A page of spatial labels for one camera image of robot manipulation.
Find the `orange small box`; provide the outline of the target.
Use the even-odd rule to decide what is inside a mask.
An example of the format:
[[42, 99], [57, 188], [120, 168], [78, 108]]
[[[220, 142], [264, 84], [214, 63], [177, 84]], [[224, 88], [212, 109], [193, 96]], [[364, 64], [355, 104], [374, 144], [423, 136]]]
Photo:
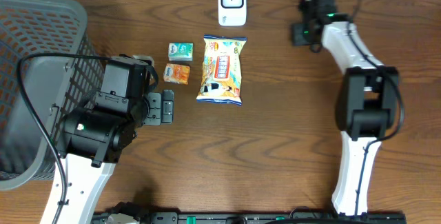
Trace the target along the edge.
[[191, 68], [188, 65], [167, 63], [163, 73], [165, 82], [187, 85]]

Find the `teal silver small box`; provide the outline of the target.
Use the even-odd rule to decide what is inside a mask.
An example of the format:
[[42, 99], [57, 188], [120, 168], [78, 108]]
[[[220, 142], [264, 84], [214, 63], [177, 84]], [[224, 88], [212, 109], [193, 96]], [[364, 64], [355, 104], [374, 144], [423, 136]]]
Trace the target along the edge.
[[194, 45], [192, 43], [170, 43], [168, 58], [170, 61], [192, 61]]

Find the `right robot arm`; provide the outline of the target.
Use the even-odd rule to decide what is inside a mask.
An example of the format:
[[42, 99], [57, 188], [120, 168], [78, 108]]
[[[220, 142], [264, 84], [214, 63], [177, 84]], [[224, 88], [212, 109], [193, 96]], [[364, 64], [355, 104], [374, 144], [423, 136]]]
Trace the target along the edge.
[[338, 216], [363, 218], [376, 154], [403, 123], [399, 73], [375, 58], [358, 34], [353, 17], [335, 0], [300, 0], [302, 21], [292, 27], [295, 46], [326, 49], [342, 72], [335, 120], [342, 139], [338, 182], [331, 202]]

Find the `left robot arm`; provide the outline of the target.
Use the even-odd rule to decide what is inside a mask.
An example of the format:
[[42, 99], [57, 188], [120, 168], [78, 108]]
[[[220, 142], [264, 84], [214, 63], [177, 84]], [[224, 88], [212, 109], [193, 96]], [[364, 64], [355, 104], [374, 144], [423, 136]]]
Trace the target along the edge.
[[158, 75], [150, 56], [112, 57], [103, 83], [61, 119], [56, 172], [42, 223], [90, 223], [121, 153], [144, 125], [170, 124], [174, 93], [155, 92]]

